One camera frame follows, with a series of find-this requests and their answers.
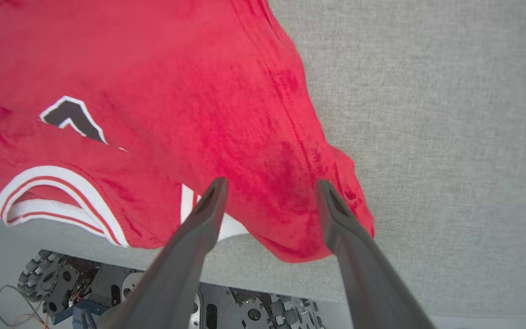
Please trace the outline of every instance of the black wire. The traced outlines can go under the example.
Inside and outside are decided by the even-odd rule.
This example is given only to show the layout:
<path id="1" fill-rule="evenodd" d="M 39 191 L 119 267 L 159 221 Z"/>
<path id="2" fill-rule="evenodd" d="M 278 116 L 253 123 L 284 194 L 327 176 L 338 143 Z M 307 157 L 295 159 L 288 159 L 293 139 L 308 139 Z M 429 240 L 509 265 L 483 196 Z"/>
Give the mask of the black wire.
<path id="1" fill-rule="evenodd" d="M 40 301 L 40 303 L 38 304 L 38 306 L 36 308 L 34 308 L 34 306 L 32 306 L 31 302 L 27 299 L 27 297 L 21 292 L 19 291 L 19 289 L 17 289 L 16 287 L 14 286 L 10 286 L 10 285 L 4 285 L 1 287 L 0 289 L 0 294 L 2 291 L 4 291 L 5 288 L 11 288 L 15 291 L 17 291 L 17 293 L 20 294 L 21 297 L 23 297 L 23 299 L 27 302 L 27 304 L 30 306 L 30 308 L 32 309 L 33 313 L 32 313 L 32 316 L 34 317 L 37 317 L 38 320 L 40 320 L 42 323 L 44 323 L 44 320 L 42 320 L 42 318 L 40 317 L 40 315 L 38 314 L 38 309 L 40 308 L 40 306 L 42 305 L 42 301 Z M 29 320 L 31 319 L 31 317 L 27 318 L 27 320 L 24 320 L 23 322 L 20 322 L 20 323 L 16 323 L 15 326 L 19 326 L 21 324 L 24 324 L 26 322 L 28 322 Z M 8 327 L 13 327 L 12 324 L 8 323 L 7 321 L 4 320 L 4 318 L 1 317 L 0 315 L 0 321 L 4 324 L 4 325 L 7 325 Z"/>

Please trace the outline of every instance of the orange wire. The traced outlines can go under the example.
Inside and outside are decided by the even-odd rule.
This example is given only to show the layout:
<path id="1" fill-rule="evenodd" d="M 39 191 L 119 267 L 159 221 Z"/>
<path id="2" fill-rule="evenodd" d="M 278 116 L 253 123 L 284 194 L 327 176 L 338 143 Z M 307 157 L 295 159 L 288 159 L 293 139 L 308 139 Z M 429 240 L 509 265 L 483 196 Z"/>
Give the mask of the orange wire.
<path id="1" fill-rule="evenodd" d="M 33 317 L 33 318 L 35 318 L 36 321 L 38 321 L 39 323 L 42 323 L 42 324 L 44 323 L 44 322 L 40 321 L 40 319 L 38 319 L 37 317 L 33 316 L 33 314 L 22 314 L 22 315 L 20 315 L 19 317 L 17 317 L 17 318 L 15 319 L 15 321 L 13 322 L 13 327 L 12 327 L 12 328 L 15 328 L 15 326 L 17 325 L 17 322 L 18 322 L 19 319 L 21 319 L 22 317 Z"/>

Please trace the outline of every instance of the white and red striped trim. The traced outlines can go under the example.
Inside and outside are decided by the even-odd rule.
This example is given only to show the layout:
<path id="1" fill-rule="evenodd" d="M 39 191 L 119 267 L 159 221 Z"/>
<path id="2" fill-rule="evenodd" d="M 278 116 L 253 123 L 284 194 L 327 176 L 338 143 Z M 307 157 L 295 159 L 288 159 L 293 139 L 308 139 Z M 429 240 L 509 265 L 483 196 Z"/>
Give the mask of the white and red striped trim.
<path id="1" fill-rule="evenodd" d="M 75 208 L 61 202 L 29 200 L 14 202 L 35 186 L 54 186 L 70 195 L 80 206 Z M 116 245 L 129 246 L 125 234 L 96 188 L 81 175 L 58 166 L 38 166 L 27 169 L 13 179 L 0 192 L 0 219 L 6 225 L 16 225 L 31 218 L 47 218 L 83 227 L 96 235 L 104 235 Z"/>
<path id="2" fill-rule="evenodd" d="M 198 200 L 202 196 L 199 196 L 198 193 L 192 191 L 188 186 L 182 184 L 182 202 L 180 204 L 180 223 L 184 223 L 186 217 L 190 215 L 190 211 L 194 209 Z M 225 213 L 223 216 L 223 222 L 221 223 L 221 231 L 219 232 L 219 239 L 217 241 L 234 237 L 235 235 L 240 234 L 249 234 L 249 231 L 238 222 L 236 219 L 232 218 L 230 215 Z"/>

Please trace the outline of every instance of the gray fabric surface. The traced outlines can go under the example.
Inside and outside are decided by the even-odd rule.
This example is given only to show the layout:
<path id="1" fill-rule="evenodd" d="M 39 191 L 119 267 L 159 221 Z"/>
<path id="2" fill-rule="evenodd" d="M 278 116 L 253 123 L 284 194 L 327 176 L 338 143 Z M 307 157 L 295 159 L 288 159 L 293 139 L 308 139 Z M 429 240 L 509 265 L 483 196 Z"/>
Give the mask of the gray fabric surface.
<path id="1" fill-rule="evenodd" d="M 433 313 L 526 316 L 526 1 L 272 1 Z"/>

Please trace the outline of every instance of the red jersey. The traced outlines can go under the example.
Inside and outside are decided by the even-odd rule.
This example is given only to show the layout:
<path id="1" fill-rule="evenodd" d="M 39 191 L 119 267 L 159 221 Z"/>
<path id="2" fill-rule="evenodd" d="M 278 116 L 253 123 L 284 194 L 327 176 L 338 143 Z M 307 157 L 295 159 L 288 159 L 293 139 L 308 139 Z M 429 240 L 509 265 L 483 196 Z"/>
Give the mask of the red jersey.
<path id="1" fill-rule="evenodd" d="M 0 2 L 6 223 L 62 219 L 154 248 L 218 176 L 228 215 L 282 260 L 329 254 L 317 179 L 373 235 L 353 162 L 326 142 L 265 1 Z"/>

